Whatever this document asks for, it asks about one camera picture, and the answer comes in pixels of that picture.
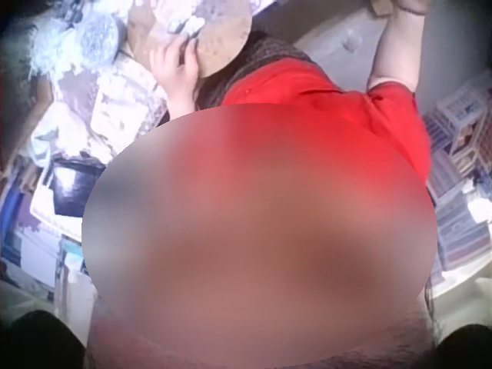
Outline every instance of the hand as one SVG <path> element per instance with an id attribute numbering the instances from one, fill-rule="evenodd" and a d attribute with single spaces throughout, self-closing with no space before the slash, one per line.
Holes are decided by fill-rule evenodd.
<path id="1" fill-rule="evenodd" d="M 167 44 L 151 50 L 151 71 L 168 96 L 171 119 L 195 111 L 194 91 L 198 81 L 197 40 L 192 39 L 184 49 L 184 64 L 180 65 L 181 50 L 188 39 L 175 36 Z"/>
<path id="2" fill-rule="evenodd" d="M 417 14 L 426 15 L 434 0 L 394 0 L 396 6 L 402 10 Z"/>

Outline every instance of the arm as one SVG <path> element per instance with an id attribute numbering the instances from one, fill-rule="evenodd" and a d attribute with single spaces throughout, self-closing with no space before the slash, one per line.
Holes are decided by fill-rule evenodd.
<path id="1" fill-rule="evenodd" d="M 187 40 L 184 36 L 177 36 L 168 45 L 161 45 L 150 54 L 152 74 L 168 96 L 171 120 L 196 111 L 194 91 L 199 73 L 196 39 L 186 45 L 184 64 L 180 65 L 181 50 Z"/>
<path id="2" fill-rule="evenodd" d="M 367 87 L 395 81 L 415 92 L 421 71 L 425 15 L 431 0 L 394 0 L 394 4 L 377 46 Z"/>

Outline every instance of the cluttered desk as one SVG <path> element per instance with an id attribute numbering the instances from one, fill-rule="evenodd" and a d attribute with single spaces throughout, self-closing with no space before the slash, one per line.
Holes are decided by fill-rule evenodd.
<path id="1" fill-rule="evenodd" d="M 167 111 L 149 51 L 176 34 L 197 38 L 206 78 L 239 54 L 253 16 L 274 2 L 55 0 L 11 23 L 2 67 L 12 73 L 2 84 L 12 103 L 2 119 L 16 129 L 3 131 L 9 140 L 0 204 L 2 260 L 16 287 L 42 300 L 66 300 L 66 291 L 56 291 L 64 274 L 72 282 L 87 274 L 81 223 L 91 188 Z"/>

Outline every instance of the red shirt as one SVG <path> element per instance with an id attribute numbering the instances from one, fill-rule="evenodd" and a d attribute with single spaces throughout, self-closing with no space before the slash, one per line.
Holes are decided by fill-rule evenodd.
<path id="1" fill-rule="evenodd" d="M 388 82 L 367 94 L 342 91 L 316 65 L 295 59 L 277 61 L 233 85 L 223 105 L 274 103 L 311 106 L 350 121 L 391 144 L 425 182 L 431 169 L 430 140 L 414 94 Z"/>

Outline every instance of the blurred region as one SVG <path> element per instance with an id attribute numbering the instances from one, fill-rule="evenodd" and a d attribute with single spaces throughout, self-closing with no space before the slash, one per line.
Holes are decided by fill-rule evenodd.
<path id="1" fill-rule="evenodd" d="M 418 176 L 379 138 L 316 111 L 237 105 L 125 149 L 82 237 L 98 292 L 145 337 L 212 364 L 280 367 L 398 319 L 437 230 Z"/>

